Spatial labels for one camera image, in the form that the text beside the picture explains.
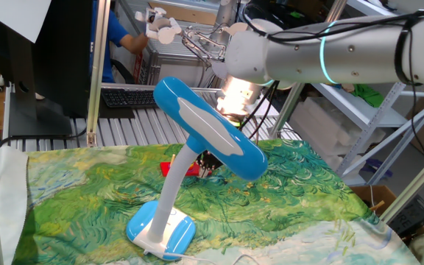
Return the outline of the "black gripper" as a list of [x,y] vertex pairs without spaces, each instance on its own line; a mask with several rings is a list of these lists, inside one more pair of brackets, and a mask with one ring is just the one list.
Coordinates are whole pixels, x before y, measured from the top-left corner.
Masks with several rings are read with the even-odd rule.
[[214,169],[218,169],[220,166],[222,166],[222,162],[210,152],[206,154],[206,166],[203,165],[202,157],[203,155],[198,155],[197,157],[197,164],[199,166],[199,178],[205,178],[209,176]]

